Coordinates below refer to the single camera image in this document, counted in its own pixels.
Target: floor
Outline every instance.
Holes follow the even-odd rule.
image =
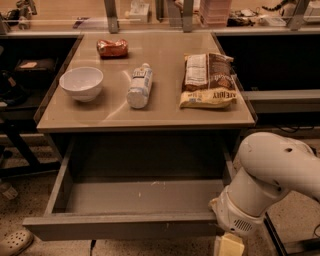
[[[320,133],[299,137],[318,150],[320,155]],[[26,135],[24,139],[41,162],[51,161],[54,156],[42,136]],[[0,137],[13,155],[2,162],[4,167],[26,164],[19,152],[6,138]],[[19,192],[12,201],[0,195],[0,240],[11,232],[22,229],[25,217],[42,216],[55,182],[56,172],[41,175],[10,178],[8,181]],[[315,238],[314,229],[320,224],[320,206],[308,197],[291,192],[284,200],[268,211],[272,222],[284,243]],[[215,237],[199,237],[170,240],[119,241],[98,240],[91,250],[91,241],[44,242],[35,238],[33,244],[20,255],[27,256],[213,256]],[[254,235],[244,239],[244,255],[278,255],[264,226]]]

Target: ceramic bowl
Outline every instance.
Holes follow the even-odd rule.
[[[93,67],[80,67],[64,73],[61,88],[73,99],[88,102],[95,99],[102,89],[103,73]]]

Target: drawer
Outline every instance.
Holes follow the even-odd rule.
[[[208,203],[232,166],[221,141],[216,131],[75,135],[44,216],[23,225],[42,240],[216,235]]]

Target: white shoe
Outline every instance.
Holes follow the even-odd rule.
[[[0,256],[15,256],[25,250],[33,241],[33,234],[28,230],[13,232],[0,242]]]

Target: countertop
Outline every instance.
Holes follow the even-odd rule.
[[[98,39],[125,39],[129,55],[101,59]],[[240,92],[235,104],[226,109],[190,109],[179,107],[184,77],[184,54],[219,52],[208,32],[128,32],[85,33],[67,70],[90,66],[99,68],[103,90],[87,103],[70,98],[58,86],[39,124],[43,133],[98,132],[126,129],[166,128],[241,128],[254,125],[254,119]],[[149,63],[153,69],[153,87],[147,107],[136,110],[126,102],[134,68]]]

